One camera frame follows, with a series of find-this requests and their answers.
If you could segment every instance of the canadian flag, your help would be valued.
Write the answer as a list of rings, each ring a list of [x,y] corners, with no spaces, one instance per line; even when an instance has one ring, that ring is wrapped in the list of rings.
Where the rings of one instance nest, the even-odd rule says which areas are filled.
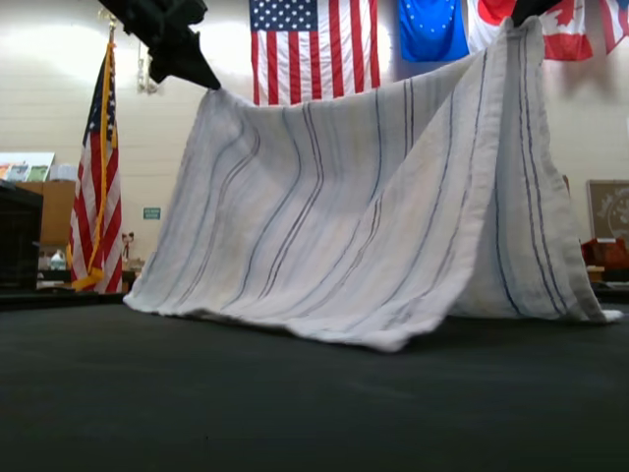
[[[607,54],[618,45],[623,37],[629,36],[628,11],[629,0],[600,0]]]
[[[515,3],[516,0],[468,0],[470,52],[481,51],[493,42]],[[546,59],[583,61],[592,57],[585,19],[585,0],[563,0],[540,17]]]

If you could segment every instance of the cardboard box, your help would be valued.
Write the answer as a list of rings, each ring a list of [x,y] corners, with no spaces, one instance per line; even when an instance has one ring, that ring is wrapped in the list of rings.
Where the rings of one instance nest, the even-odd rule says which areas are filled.
[[[43,246],[66,246],[70,239],[70,215],[75,201],[75,183],[22,182],[16,185],[43,195],[39,243]]]

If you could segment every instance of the european union flag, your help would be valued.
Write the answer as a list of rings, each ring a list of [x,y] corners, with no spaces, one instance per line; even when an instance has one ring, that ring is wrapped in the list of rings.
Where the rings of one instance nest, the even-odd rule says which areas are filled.
[[[402,57],[454,61],[469,54],[460,0],[399,0]]]

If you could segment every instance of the fabric tent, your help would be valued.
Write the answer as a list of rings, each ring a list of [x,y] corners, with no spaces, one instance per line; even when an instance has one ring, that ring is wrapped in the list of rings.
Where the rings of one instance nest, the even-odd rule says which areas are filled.
[[[339,100],[202,100],[126,303],[396,351],[447,315],[604,323],[549,156],[540,22]]]

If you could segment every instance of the green sign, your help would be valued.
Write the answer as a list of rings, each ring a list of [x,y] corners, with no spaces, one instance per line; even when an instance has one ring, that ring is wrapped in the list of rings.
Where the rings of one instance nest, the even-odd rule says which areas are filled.
[[[161,218],[161,208],[159,207],[145,207],[144,219],[159,219]]]

